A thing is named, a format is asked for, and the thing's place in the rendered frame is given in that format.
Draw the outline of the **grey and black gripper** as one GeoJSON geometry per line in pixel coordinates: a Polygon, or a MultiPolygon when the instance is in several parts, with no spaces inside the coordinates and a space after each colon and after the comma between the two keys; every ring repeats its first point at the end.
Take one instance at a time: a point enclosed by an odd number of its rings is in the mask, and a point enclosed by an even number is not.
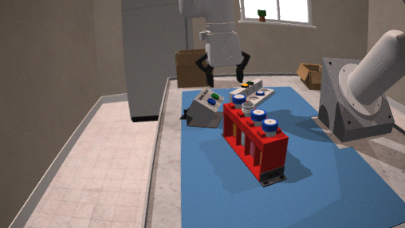
{"type": "Polygon", "coordinates": [[[213,88],[214,80],[212,70],[217,67],[236,65],[237,81],[242,83],[243,70],[245,69],[250,55],[242,52],[238,34],[234,31],[229,33],[211,33],[206,35],[206,53],[198,58],[196,65],[206,73],[206,83],[213,88]],[[242,56],[244,60],[242,60],[242,56]],[[209,61],[208,61],[209,59],[209,61]],[[206,68],[202,62],[206,60],[206,68]]]}

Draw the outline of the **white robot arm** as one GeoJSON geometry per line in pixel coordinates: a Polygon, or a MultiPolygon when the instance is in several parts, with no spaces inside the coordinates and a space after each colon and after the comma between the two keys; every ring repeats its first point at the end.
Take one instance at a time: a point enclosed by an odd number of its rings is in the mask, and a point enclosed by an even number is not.
{"type": "MultiPolygon", "coordinates": [[[[208,32],[199,32],[200,40],[206,40],[209,32],[229,33],[235,30],[232,0],[179,0],[179,11],[185,18],[206,19],[208,32]]],[[[339,86],[353,111],[361,116],[373,116],[380,109],[381,95],[403,76],[405,32],[390,30],[358,65],[347,64],[341,69],[339,86]]]]}

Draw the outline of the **grey control panel with two buttons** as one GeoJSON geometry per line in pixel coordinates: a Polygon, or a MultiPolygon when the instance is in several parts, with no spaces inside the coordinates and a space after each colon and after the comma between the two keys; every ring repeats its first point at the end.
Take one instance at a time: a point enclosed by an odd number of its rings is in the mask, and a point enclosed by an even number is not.
{"type": "Polygon", "coordinates": [[[187,126],[199,128],[217,128],[223,112],[217,112],[224,98],[205,87],[193,100],[181,120],[187,120],[187,126]],[[209,124],[209,125],[208,125],[209,124]]]}

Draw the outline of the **grey metal bracket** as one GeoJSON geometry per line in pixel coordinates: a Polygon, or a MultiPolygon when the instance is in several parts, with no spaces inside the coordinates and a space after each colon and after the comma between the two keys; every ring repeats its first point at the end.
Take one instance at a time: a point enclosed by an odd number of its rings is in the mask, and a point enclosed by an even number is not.
{"type": "Polygon", "coordinates": [[[261,173],[260,182],[259,182],[259,183],[260,183],[263,187],[267,187],[267,186],[269,186],[269,185],[272,185],[272,184],[275,184],[275,183],[279,183],[280,181],[286,180],[287,178],[286,178],[285,176],[284,176],[283,179],[280,179],[280,175],[281,175],[281,174],[284,174],[284,169],[285,169],[285,166],[282,166],[282,167],[278,167],[278,168],[275,168],[275,169],[273,169],[273,170],[270,170],[270,171],[266,171],[266,172],[261,173]],[[279,171],[279,175],[276,176],[276,175],[274,174],[275,171],[279,171]],[[269,173],[272,173],[272,174],[273,174],[273,177],[272,177],[272,178],[270,178],[270,177],[268,176],[269,173]],[[265,179],[268,180],[268,184],[264,184],[264,183],[263,183],[265,179]]]}

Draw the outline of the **beige tray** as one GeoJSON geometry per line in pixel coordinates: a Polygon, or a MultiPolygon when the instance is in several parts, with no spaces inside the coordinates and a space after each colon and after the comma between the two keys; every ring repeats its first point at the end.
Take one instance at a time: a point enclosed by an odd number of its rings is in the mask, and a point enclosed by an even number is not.
{"type": "Polygon", "coordinates": [[[232,96],[234,94],[242,94],[246,96],[247,102],[255,103],[255,107],[259,105],[263,100],[268,98],[274,93],[274,90],[262,87],[262,79],[256,79],[254,81],[248,81],[246,84],[241,85],[240,88],[230,92],[230,103],[232,103],[232,96]],[[250,86],[249,86],[250,85],[250,86]],[[264,96],[257,96],[256,91],[265,92],[264,96]]]}

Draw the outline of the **blue flat mat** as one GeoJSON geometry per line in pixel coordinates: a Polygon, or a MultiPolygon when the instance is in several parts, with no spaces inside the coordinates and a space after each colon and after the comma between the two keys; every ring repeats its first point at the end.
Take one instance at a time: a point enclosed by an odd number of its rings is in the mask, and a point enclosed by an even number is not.
{"type": "Polygon", "coordinates": [[[293,88],[256,109],[289,137],[286,180],[263,187],[217,128],[181,120],[182,228],[392,228],[405,202],[353,148],[339,149],[293,88]]]}

